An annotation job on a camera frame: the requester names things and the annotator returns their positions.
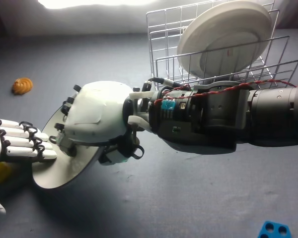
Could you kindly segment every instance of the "metal wire rack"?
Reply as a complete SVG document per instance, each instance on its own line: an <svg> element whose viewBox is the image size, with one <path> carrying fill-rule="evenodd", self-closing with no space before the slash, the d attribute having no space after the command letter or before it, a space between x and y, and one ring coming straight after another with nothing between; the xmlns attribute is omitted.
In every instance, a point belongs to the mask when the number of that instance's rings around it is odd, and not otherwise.
<svg viewBox="0 0 298 238"><path fill-rule="evenodd" d="M282 57L289 40L288 36L271 38L260 42L254 42L243 45L235 45L209 51L194 52L189 54L177 55L177 45L188 25L204 11L229 0L208 0L195 4L189 4L179 7L167 8L147 13L148 41L151 74L154 77L163 77L183 84L209 84L220 80L234 80L241 82L250 82L266 79L278 79L290 81L297 66L298 60L292 62L282 62ZM273 22L273 33L276 27L279 10L274 9L275 0L258 0L269 12ZM228 51L237 50L242 53L249 49L251 45L267 44L264 53L253 63L240 72L231 72L230 74L213 76L204 74L196 77L190 69L187 72L179 64L180 58L188 58L201 55L205 57L204 72L207 71L208 53L218 52L220 55ZM259 88L266 87L284 87L278 83L268 83L258 85Z"/></svg>

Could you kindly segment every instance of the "gray table surface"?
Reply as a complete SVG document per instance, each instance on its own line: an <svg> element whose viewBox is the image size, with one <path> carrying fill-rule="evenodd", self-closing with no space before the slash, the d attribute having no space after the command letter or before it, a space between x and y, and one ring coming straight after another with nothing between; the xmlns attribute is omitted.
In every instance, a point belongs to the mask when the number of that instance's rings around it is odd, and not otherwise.
<svg viewBox="0 0 298 238"><path fill-rule="evenodd" d="M298 60L298 30L283 61ZM13 96L29 77L34 88ZM142 86L150 77L146 35L0 40L0 118L39 128L75 84L115 80ZM298 69L293 77L298 85ZM0 238L140 237L255 238L272 220L298 238L298 146L239 145L227 155L177 152L155 135L139 134L136 161L95 163L70 186L41 191L32 181L1 202Z"/></svg>

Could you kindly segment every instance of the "brown spiral object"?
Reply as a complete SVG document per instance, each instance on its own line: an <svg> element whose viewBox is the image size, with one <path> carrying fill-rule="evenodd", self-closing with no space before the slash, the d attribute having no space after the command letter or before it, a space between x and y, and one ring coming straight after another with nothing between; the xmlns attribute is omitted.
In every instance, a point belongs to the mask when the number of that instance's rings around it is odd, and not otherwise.
<svg viewBox="0 0 298 238"><path fill-rule="evenodd" d="M29 78L18 78L13 86L12 90L15 95L25 94L33 88L33 83Z"/></svg>

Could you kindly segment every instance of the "yellow object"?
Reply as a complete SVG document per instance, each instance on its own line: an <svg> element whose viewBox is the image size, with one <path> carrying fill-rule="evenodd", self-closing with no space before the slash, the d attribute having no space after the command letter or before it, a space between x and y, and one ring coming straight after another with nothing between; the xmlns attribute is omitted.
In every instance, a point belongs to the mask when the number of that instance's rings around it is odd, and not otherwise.
<svg viewBox="0 0 298 238"><path fill-rule="evenodd" d="M12 168L5 162L0 162L0 183L3 183L12 175Z"/></svg>
<svg viewBox="0 0 298 238"><path fill-rule="evenodd" d="M33 88L33 83L29 78L18 78L13 84L13 93L15 95L22 95L30 92Z"/></svg>

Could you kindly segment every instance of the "blue block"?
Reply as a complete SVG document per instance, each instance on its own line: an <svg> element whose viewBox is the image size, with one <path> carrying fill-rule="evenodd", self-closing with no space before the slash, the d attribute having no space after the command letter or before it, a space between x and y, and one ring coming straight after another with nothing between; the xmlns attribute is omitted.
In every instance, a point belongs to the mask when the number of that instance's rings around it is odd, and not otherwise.
<svg viewBox="0 0 298 238"><path fill-rule="evenodd" d="M283 224L266 221L258 238L291 238L289 227Z"/></svg>
<svg viewBox="0 0 298 238"><path fill-rule="evenodd" d="M170 110L173 111L175 108L175 101L174 100L163 100L161 109L162 110Z"/></svg>

